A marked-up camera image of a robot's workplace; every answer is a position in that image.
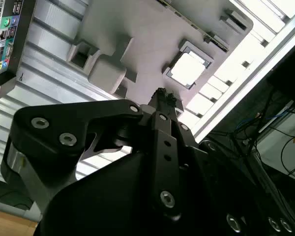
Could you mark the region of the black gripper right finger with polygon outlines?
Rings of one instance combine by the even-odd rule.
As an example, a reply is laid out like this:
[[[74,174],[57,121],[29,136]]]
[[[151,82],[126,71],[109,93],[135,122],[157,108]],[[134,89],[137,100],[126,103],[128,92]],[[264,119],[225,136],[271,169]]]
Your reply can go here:
[[[293,236],[295,224],[280,192],[255,155],[233,157],[218,143],[197,143],[176,122],[181,219],[175,236]]]

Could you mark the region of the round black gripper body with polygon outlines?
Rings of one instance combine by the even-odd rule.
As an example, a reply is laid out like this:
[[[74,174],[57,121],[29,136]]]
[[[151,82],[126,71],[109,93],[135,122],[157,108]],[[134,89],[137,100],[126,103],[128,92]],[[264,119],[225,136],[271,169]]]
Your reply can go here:
[[[225,216],[175,154],[131,154],[66,187],[37,236],[223,236]]]

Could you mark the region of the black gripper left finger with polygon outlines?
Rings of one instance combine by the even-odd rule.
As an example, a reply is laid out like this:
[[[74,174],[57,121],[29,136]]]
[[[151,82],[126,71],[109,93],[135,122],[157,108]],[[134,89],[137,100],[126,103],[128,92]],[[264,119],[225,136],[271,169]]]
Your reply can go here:
[[[147,105],[130,100],[25,107],[12,121],[4,179],[42,213],[66,187],[131,154],[175,154],[177,99],[164,88]]]

